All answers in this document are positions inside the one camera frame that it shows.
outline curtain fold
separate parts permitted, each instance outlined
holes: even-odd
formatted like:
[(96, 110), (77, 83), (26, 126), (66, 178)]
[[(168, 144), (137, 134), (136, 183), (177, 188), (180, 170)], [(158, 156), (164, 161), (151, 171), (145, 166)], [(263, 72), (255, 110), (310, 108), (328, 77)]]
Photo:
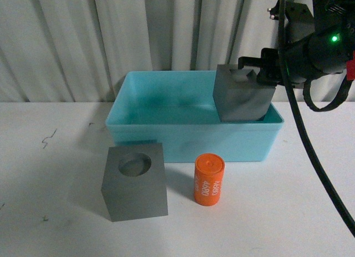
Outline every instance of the curtain fold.
[[(215, 70), (259, 57), (275, 47), (266, 9), (276, 1), (0, 0), (0, 102), (114, 101), (133, 70)], [(295, 1), (312, 10), (312, 0)], [(313, 100), (331, 100), (343, 76), (316, 80)], [(283, 87), (273, 100), (287, 101)]]

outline table surface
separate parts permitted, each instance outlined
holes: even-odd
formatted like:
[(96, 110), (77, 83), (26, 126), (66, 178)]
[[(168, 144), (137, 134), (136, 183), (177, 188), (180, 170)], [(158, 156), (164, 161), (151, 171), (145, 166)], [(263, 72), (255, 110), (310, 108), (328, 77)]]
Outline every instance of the table surface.
[[(285, 124), (265, 161), (226, 163), (215, 206), (194, 202), (193, 163), (166, 163), (169, 215), (110, 222), (100, 188), (111, 106), (0, 103), (0, 256), (354, 256), (288, 103), (275, 103)], [(355, 103), (327, 113), (300, 107), (355, 216)]]

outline light blue plastic bin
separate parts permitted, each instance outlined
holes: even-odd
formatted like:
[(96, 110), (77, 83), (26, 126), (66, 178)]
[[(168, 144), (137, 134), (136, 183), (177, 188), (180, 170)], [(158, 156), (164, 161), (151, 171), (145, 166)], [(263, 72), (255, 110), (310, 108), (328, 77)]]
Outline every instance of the light blue plastic bin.
[(283, 125), (269, 107), (262, 121), (221, 123), (213, 100), (216, 71), (130, 72), (107, 117), (116, 145), (157, 141), (167, 163), (215, 153), (226, 162), (264, 160)]

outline printed number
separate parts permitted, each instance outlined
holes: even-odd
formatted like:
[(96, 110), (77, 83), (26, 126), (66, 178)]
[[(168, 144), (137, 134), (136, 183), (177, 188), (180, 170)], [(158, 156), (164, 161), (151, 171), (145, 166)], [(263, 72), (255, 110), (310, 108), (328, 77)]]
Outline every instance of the printed number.
[(195, 190), (198, 192), (199, 191), (199, 176), (195, 175)]
[(217, 195), (220, 190), (220, 182), (216, 181), (213, 184), (212, 195)]
[(208, 196), (210, 194), (210, 183), (207, 181), (204, 181), (204, 183), (202, 184), (202, 190), (201, 190), (201, 194), (204, 196)]

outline orange cylinder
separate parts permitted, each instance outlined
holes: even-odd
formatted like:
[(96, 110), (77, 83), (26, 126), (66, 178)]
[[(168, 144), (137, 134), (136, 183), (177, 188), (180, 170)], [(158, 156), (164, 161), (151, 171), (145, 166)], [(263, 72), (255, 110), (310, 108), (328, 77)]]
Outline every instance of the orange cylinder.
[(195, 201), (203, 206), (215, 205), (221, 195), (224, 161), (213, 153), (205, 153), (195, 161)]

